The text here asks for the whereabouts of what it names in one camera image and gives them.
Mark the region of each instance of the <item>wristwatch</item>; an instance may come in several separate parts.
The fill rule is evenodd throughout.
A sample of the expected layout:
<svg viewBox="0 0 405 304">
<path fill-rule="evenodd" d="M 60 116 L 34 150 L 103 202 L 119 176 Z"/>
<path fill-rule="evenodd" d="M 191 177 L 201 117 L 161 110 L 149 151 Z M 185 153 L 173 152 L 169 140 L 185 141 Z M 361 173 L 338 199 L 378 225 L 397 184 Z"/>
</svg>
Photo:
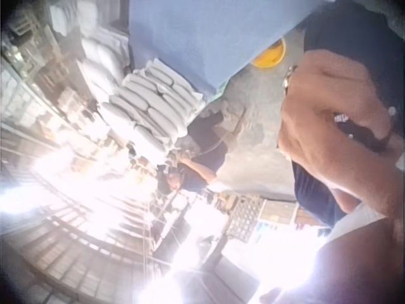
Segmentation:
<svg viewBox="0 0 405 304">
<path fill-rule="evenodd" d="M 297 65 L 290 66 L 289 69 L 287 70 L 287 73 L 284 76 L 284 80 L 283 80 L 284 96 L 287 95 L 287 91 L 288 91 L 289 85 L 290 85 L 291 75 L 297 69 L 297 67 L 298 67 Z"/>
</svg>

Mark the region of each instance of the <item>white bag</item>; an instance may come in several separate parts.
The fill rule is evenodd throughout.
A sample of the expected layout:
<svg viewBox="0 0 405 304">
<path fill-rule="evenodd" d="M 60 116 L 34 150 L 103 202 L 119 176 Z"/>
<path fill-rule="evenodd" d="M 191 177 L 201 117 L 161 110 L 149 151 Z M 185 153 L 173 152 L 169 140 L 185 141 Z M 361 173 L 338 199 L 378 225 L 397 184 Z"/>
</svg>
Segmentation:
<svg viewBox="0 0 405 304">
<path fill-rule="evenodd" d="M 127 114 L 110 103 L 102 103 L 100 105 L 100 114 L 120 137 L 131 140 L 134 123 Z"/>
<path fill-rule="evenodd" d="M 174 126 L 165 116 L 163 116 L 158 110 L 154 108 L 149 108 L 147 110 L 149 117 L 158 124 L 171 138 L 175 143 L 178 137 L 178 132 L 176 126 Z"/>
<path fill-rule="evenodd" d="M 136 126 L 132 132 L 131 141 L 134 143 L 136 152 L 153 164 L 160 165 L 166 161 L 165 147 L 143 127 Z"/>
<path fill-rule="evenodd" d="M 114 52 L 102 44 L 97 45 L 97 53 L 99 62 L 106 68 L 115 78 L 117 84 L 120 84 L 124 79 L 123 67 L 120 61 L 115 56 Z"/>
<path fill-rule="evenodd" d="M 147 102 L 141 98 L 139 95 L 135 94 L 133 91 L 131 91 L 127 87 L 119 87 L 117 90 L 117 93 L 125 100 L 127 100 L 129 103 L 134 105 L 136 108 L 146 111 L 149 107 Z"/>
<path fill-rule="evenodd" d="M 107 94 L 114 94 L 116 87 L 115 79 L 103 66 L 89 59 L 85 59 L 82 62 L 82 67 L 91 82 L 101 87 Z"/>
<path fill-rule="evenodd" d="M 155 94 L 153 91 L 146 89 L 145 87 L 132 82 L 132 87 L 136 89 L 136 93 L 144 98 L 147 103 L 152 107 L 157 109 L 162 113 L 169 121 L 171 121 L 178 130 L 178 136 L 183 137 L 187 135 L 187 128 L 185 127 L 184 120 L 176 113 L 175 110 L 160 96 Z"/>
<path fill-rule="evenodd" d="M 144 77 L 137 75 L 137 74 L 128 74 L 127 76 L 125 76 L 122 84 L 123 85 L 127 85 L 131 82 L 135 82 L 137 84 L 140 84 L 154 92 L 156 92 L 156 84 L 154 84 L 153 82 L 151 82 L 150 80 L 145 79 Z"/>
<path fill-rule="evenodd" d="M 142 117 L 139 116 L 137 110 L 132 105 L 130 105 L 128 102 L 126 102 L 124 99 L 122 99 L 121 97 L 112 95 L 109 97 L 109 100 L 110 100 L 111 104 L 118 106 L 118 108 L 124 110 L 125 113 L 132 120 L 135 120 L 136 122 L 139 122 L 142 120 Z"/>
<path fill-rule="evenodd" d="M 185 80 L 180 74 L 169 68 L 167 65 L 165 65 L 162 61 L 158 60 L 157 58 L 153 59 L 153 64 L 151 66 L 162 72 L 165 72 L 167 76 L 170 76 L 171 79 L 173 79 L 176 83 L 180 84 L 181 86 L 184 86 L 190 92 L 194 91 L 192 86 L 187 80 Z"/>
<path fill-rule="evenodd" d="M 82 38 L 82 46 L 87 59 L 100 63 L 99 53 L 97 51 L 97 42 L 92 39 Z"/>
<path fill-rule="evenodd" d="M 149 67 L 146 71 L 149 72 L 154 78 L 159 79 L 168 86 L 171 86 L 174 83 L 173 79 L 171 79 L 169 76 L 167 76 L 167 74 L 165 74 L 161 70 L 158 70 L 157 68 Z"/>
</svg>

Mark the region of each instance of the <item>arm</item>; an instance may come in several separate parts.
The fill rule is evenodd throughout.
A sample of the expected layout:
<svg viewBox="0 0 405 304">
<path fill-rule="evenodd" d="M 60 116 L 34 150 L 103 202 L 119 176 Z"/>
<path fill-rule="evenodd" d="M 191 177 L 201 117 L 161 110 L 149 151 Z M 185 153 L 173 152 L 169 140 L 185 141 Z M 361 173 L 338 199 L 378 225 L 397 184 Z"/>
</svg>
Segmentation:
<svg viewBox="0 0 405 304">
<path fill-rule="evenodd" d="M 187 165 L 194 171 L 196 171 L 203 179 L 206 180 L 208 184 L 212 183 L 216 179 L 216 174 L 211 169 L 201 165 L 199 163 L 195 163 L 190 159 L 183 159 L 181 162 L 184 165 Z"/>
<path fill-rule="evenodd" d="M 344 213 L 352 213 L 353 210 L 359 205 L 359 201 L 354 196 L 339 189 L 329 190 Z"/>
</svg>

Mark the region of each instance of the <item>person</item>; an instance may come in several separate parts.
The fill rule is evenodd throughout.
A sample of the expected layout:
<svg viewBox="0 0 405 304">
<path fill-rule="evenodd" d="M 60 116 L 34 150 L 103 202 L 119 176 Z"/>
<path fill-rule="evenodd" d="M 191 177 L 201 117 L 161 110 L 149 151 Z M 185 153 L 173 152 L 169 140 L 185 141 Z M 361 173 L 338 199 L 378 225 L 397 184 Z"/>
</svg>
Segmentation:
<svg viewBox="0 0 405 304">
<path fill-rule="evenodd" d="M 388 27 L 385 17 L 351 1 L 329 4 L 306 21 L 304 50 L 316 49 L 345 56 L 368 69 L 381 102 L 390 111 L 393 129 L 403 137 L 404 41 Z M 336 113 L 335 122 L 342 132 L 372 151 L 379 153 L 384 149 L 370 130 L 344 115 Z M 401 140 L 397 139 L 394 145 L 400 146 Z M 398 157 L 391 154 L 393 161 Z M 358 199 L 328 188 L 295 161 L 292 169 L 299 204 L 327 226 L 333 227 L 358 206 Z"/>
<path fill-rule="evenodd" d="M 212 128 L 222 121 L 223 113 L 219 111 L 205 118 L 197 117 L 188 126 L 188 135 L 199 145 L 201 151 L 193 158 L 181 154 L 177 169 L 167 174 L 163 173 L 163 168 L 159 168 L 158 190 L 162 194 L 169 194 L 180 188 L 197 193 L 216 179 L 216 172 L 225 161 L 228 148 Z"/>
<path fill-rule="evenodd" d="M 375 153 L 336 125 L 335 113 L 370 130 L 385 150 Z M 404 174 L 401 138 L 365 66 L 319 49 L 307 51 L 282 104 L 278 145 L 329 189 L 360 204 L 340 219 L 319 250 L 309 279 L 276 304 L 403 303 Z M 396 149 L 400 160 L 387 158 Z"/>
</svg>

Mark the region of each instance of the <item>fingers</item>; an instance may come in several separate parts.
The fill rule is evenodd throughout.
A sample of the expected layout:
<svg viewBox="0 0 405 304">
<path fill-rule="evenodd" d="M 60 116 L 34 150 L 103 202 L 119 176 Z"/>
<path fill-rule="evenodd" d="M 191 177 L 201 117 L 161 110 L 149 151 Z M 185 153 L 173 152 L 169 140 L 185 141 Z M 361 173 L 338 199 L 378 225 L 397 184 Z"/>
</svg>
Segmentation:
<svg viewBox="0 0 405 304">
<path fill-rule="evenodd" d="M 317 72 L 300 66 L 291 78 L 289 95 L 319 112 L 344 113 L 354 123 L 369 128 L 377 139 L 388 136 L 391 130 L 388 111 L 369 79 L 336 79 L 322 75 L 320 69 Z"/>
<path fill-rule="evenodd" d="M 307 161 L 305 168 L 316 172 L 315 177 L 332 182 L 381 214 L 402 216 L 403 175 L 383 158 L 321 118 L 308 125 L 299 142 Z"/>
<path fill-rule="evenodd" d="M 326 49 L 305 52 L 299 67 L 343 79 L 362 80 L 370 78 L 366 67 L 361 63 Z"/>
</svg>

